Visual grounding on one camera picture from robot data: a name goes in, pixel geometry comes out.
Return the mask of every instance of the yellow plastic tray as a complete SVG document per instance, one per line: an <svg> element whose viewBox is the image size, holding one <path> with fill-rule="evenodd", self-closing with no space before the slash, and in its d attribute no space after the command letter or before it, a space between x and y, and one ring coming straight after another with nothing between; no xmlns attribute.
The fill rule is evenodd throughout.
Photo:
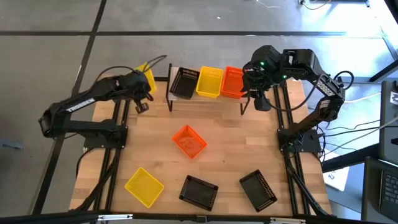
<svg viewBox="0 0 398 224"><path fill-rule="evenodd" d="M197 85L197 93L200 96L217 98L220 95L224 70L202 66Z"/></svg>
<svg viewBox="0 0 398 224"><path fill-rule="evenodd" d="M140 167L125 184L124 188L132 193L147 208L150 208L160 193L162 193L164 186Z"/></svg>
<svg viewBox="0 0 398 224"><path fill-rule="evenodd" d="M146 63L143 65L138 66L137 68L135 68L135 70L139 70L139 71L143 71L144 67L145 67ZM146 71L145 76L148 79L149 85L150 85L150 94L153 94L154 92L156 92L157 87L155 84L155 78L154 78L154 74L152 73L152 70L149 69L148 71Z"/></svg>

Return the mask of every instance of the black basket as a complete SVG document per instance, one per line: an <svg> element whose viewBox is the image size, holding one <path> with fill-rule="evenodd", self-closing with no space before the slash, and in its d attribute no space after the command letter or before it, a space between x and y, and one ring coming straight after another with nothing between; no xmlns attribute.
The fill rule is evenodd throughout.
<svg viewBox="0 0 398 224"><path fill-rule="evenodd" d="M180 199L211 211L218 187L206 181L187 175L180 193Z"/></svg>
<svg viewBox="0 0 398 224"><path fill-rule="evenodd" d="M259 170L243 177L239 182L256 212L260 212L277 201L276 196Z"/></svg>
<svg viewBox="0 0 398 224"><path fill-rule="evenodd" d="M192 98L200 72L180 67L174 78L170 92L184 99Z"/></svg>

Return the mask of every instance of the basket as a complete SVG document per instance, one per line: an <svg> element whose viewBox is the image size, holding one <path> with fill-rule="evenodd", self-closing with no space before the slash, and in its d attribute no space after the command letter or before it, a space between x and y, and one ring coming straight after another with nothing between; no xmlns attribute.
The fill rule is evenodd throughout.
<svg viewBox="0 0 398 224"><path fill-rule="evenodd" d="M239 182L256 212L260 212L277 201L276 196L259 170L243 177Z"/></svg>
<svg viewBox="0 0 398 224"><path fill-rule="evenodd" d="M125 184L124 188L147 208L150 208L160 193L162 193L164 186L140 167Z"/></svg>
<svg viewBox="0 0 398 224"><path fill-rule="evenodd" d="M197 93L200 96L217 98L220 95L221 83L223 82L224 70L203 66L197 85Z"/></svg>
<svg viewBox="0 0 398 224"><path fill-rule="evenodd" d="M145 64L143 64L143 65L140 65L140 66L138 66L137 68L135 68L135 70L138 70L138 71L143 71L143 69L144 69L144 67L145 67L145 65L146 65L146 63ZM154 92L156 92L156 90L157 90L157 87L156 87L156 84L155 84L155 78L154 78L154 74L152 73L152 70L151 69L149 69L148 71L146 71L145 73L145 76L147 77L147 79L148 79L148 83L149 83L149 86L150 86L150 94L153 94Z"/></svg>
<svg viewBox="0 0 398 224"><path fill-rule="evenodd" d="M241 68L227 66L225 68L225 76L223 86L221 87L221 94L224 96L240 99L244 93L241 93L243 88L242 81L243 72Z"/></svg>
<svg viewBox="0 0 398 224"><path fill-rule="evenodd" d="M170 92L175 96L189 100L192 98L198 79L198 71L180 67L174 78Z"/></svg>
<svg viewBox="0 0 398 224"><path fill-rule="evenodd" d="M202 152L207 146L203 140L189 125L185 125L173 136L173 141L191 159Z"/></svg>
<svg viewBox="0 0 398 224"><path fill-rule="evenodd" d="M188 175L182 186L180 199L211 211L217 196L217 191L218 186Z"/></svg>

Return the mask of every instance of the gray floor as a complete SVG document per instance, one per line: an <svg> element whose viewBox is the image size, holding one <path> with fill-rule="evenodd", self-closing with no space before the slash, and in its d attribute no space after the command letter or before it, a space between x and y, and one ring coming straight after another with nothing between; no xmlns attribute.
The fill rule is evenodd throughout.
<svg viewBox="0 0 398 224"><path fill-rule="evenodd" d="M389 30L397 30L380 2L372 1L372 8L367 8L364 4L332 1L319 10L309 11L295 0L108 1L100 30L345 31L348 37L97 37L81 89L88 88L98 72L108 66L137 66L160 54L169 56L154 68L158 77L167 75L170 62L185 67L241 67L255 49L266 44L278 50L310 48L328 73L351 70L357 76L371 77L393 61L381 37L380 20L390 37L396 33ZM0 30L91 30L99 5L100 0L2 0ZM0 37L0 138L24 144L20 151L0 147L0 217L29 213L52 144L42 137L37 119L49 104L70 95L87 40ZM379 85L357 84L348 91L347 100L379 89ZM315 92L309 107L315 106L319 98L319 92ZM345 104L339 119L330 127L375 120L379 107L377 96ZM92 112L92 107L85 108L73 118L88 120ZM355 136L331 138L327 142L339 144ZM366 141L356 141L348 147L359 149L376 141L374 133ZM82 142L80 137L65 142L44 212L67 211Z"/></svg>

